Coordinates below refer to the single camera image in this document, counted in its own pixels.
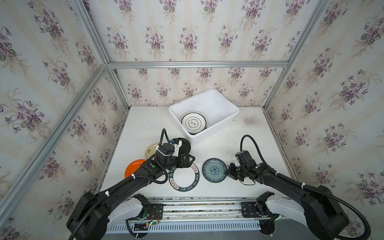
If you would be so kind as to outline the black glossy plate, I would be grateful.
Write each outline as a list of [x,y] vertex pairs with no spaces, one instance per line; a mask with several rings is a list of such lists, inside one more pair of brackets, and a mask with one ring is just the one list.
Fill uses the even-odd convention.
[[181,146],[180,151],[179,151],[179,155],[189,154],[190,151],[191,151],[191,144],[190,144],[190,142],[187,139],[184,139],[184,138],[175,138],[175,139],[179,139],[179,140],[181,140],[183,142],[183,145]]

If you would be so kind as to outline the green Hao Wei plate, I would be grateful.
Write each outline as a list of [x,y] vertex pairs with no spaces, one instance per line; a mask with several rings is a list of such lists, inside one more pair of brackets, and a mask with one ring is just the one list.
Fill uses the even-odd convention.
[[199,183],[200,171],[195,164],[189,168],[174,168],[169,171],[169,183],[178,192],[189,192]]

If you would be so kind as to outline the blue floral small plate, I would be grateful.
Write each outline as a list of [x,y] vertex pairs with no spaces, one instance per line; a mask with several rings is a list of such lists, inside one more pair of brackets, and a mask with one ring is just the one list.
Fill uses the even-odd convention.
[[211,183],[220,183],[227,176],[227,165],[220,159],[211,158],[204,162],[202,172],[204,178]]

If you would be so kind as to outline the beige plate with calligraphy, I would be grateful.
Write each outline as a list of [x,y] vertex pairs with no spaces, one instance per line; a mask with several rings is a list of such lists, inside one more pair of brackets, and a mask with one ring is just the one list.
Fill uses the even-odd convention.
[[146,148],[146,150],[145,150],[145,159],[146,160],[153,159],[155,157],[157,150],[158,150],[158,146],[159,146],[158,143],[153,143]]

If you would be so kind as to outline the white plate with quatrefoil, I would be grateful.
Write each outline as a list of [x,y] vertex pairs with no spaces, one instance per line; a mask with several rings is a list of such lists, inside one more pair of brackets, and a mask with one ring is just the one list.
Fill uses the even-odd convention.
[[191,135],[196,135],[207,128],[206,118],[198,112],[186,113],[182,117],[181,123]]

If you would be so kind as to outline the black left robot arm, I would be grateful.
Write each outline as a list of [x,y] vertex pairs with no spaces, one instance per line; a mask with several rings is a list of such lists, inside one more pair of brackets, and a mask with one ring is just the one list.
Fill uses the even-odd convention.
[[162,185],[169,173],[177,168],[189,168],[195,161],[191,144],[184,138],[169,139],[166,129],[155,152],[129,177],[104,191],[84,193],[66,223],[71,240],[100,240],[111,222],[109,216],[122,202],[138,190],[150,185]]

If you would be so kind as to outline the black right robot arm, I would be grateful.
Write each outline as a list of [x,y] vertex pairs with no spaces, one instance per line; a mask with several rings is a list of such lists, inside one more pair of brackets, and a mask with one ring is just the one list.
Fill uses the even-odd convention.
[[325,186],[306,185],[281,174],[267,164],[259,147],[256,150],[261,163],[256,163],[248,151],[240,149],[235,154],[240,165],[230,164],[226,176],[240,182],[248,178],[255,184],[269,186],[291,198],[303,208],[304,223],[320,240],[345,239],[341,232],[349,225],[350,220],[343,207],[355,213],[364,226],[363,233],[356,238],[367,240],[371,236],[369,222],[354,206],[334,196]]

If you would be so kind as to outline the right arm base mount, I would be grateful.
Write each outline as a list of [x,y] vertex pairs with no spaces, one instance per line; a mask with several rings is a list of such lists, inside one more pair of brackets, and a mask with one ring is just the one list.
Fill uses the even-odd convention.
[[275,220],[280,216],[272,213],[267,207],[267,200],[274,195],[272,192],[265,192],[256,201],[241,202],[242,216],[244,218],[269,218],[268,220],[259,221],[259,231],[265,236],[272,236],[276,230]]

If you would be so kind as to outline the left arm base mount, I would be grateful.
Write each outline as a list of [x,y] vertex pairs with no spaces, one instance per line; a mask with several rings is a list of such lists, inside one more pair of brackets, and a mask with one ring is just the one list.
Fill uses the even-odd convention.
[[135,240],[142,240],[152,225],[157,225],[163,218],[164,204],[153,204],[142,194],[137,194],[121,204],[124,221],[128,232]]

